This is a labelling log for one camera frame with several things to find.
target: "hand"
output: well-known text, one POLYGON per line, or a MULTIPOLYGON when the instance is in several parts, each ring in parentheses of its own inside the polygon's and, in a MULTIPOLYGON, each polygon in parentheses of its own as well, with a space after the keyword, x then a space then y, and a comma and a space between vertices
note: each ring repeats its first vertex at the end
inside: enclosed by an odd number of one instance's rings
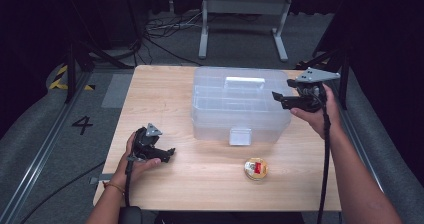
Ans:
MULTIPOLYGON (((334 133, 335 131, 342 130, 341 128, 341 122, 340 122, 340 115, 339 115, 339 108, 337 107, 337 103, 334 99, 333 91, 330 87, 323 84, 325 93, 327 95, 327 114, 330 117, 331 127, 330 127, 330 135, 331 133, 334 133)), ((306 121, 309 123, 309 125, 314 129, 322 139, 324 139, 324 117, 323 117, 323 111, 320 109, 319 111, 315 113, 306 112, 299 108, 292 108, 290 109, 290 112, 299 117, 300 119, 306 121)))
MULTIPOLYGON (((122 155, 121 160, 119 161, 118 167, 116 168, 115 174, 111 178, 111 182, 117 184, 121 187, 125 186, 126 175, 125 169, 127 167, 127 157, 131 153, 131 146, 134 141, 135 132, 130 136, 127 141, 127 146, 125 153, 122 155)), ((142 173, 150 168, 156 167, 161 163, 159 158, 150 159, 147 162, 134 162, 132 173, 131 173, 131 182, 138 180, 142 173)))

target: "metal rail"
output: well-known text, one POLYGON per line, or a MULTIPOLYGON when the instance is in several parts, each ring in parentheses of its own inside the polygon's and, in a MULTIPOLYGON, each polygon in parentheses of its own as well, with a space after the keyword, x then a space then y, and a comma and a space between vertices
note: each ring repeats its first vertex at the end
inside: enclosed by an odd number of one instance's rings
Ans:
POLYGON ((0 217, 0 224, 13 223, 19 211, 21 210, 25 200, 30 194, 35 182, 37 181, 41 171, 46 164, 50 153, 56 146, 57 138, 60 132, 63 129, 63 124, 65 123, 67 117, 69 116, 72 107, 75 105, 78 96, 84 90, 85 85, 88 83, 88 80, 91 76, 89 72, 82 72, 81 76, 77 83, 77 91, 75 96, 70 100, 68 104, 64 104, 58 117, 56 118, 50 132, 47 134, 46 139, 44 140, 42 146, 40 147, 37 155, 35 156, 32 163, 29 165, 24 177, 22 178, 21 183, 13 194, 11 200, 9 201, 6 209, 3 211, 0 217))

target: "bracelet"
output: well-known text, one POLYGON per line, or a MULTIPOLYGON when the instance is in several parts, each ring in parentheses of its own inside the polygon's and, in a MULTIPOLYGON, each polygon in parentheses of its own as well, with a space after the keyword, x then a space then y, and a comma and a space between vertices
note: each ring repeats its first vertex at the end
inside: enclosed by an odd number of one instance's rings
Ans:
POLYGON ((122 188, 122 187, 120 187, 120 186, 118 186, 118 185, 116 185, 116 184, 113 184, 112 182, 103 182, 103 187, 106 189, 106 187, 108 187, 108 186, 113 186, 113 187, 115 187, 116 189, 118 189, 120 192, 122 192, 122 194, 124 194, 125 193, 125 189, 124 188, 122 188))

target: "person's left hand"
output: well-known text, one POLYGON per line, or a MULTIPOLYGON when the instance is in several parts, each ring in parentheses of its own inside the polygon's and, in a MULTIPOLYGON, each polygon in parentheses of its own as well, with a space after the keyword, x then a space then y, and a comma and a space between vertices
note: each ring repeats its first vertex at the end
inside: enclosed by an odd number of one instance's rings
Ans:
MULTIPOLYGON (((125 169, 127 167, 127 157, 131 153, 131 146, 134 141, 135 132, 130 136, 127 141, 127 146, 125 153, 122 155, 121 160, 119 161, 118 167, 116 168, 115 174, 113 174, 110 182, 125 187, 126 175, 125 169)), ((150 168, 160 165, 161 160, 159 158, 150 159, 147 162, 134 162, 132 173, 131 173, 131 182, 138 180, 142 173, 150 168)))

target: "wrist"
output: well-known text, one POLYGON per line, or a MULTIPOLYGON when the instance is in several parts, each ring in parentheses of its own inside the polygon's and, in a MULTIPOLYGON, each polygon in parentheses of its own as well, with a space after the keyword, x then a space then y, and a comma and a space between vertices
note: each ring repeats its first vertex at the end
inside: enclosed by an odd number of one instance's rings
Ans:
POLYGON ((105 188, 105 190, 108 188, 109 190, 113 189, 116 192, 121 193, 122 195, 125 194, 125 187, 120 186, 120 185, 113 183, 111 181, 110 182, 103 182, 103 187, 105 188))
POLYGON ((110 182, 121 187, 125 187, 125 183, 127 182, 127 176, 125 175, 125 173, 116 172, 115 174, 113 174, 112 178, 110 179, 110 182))

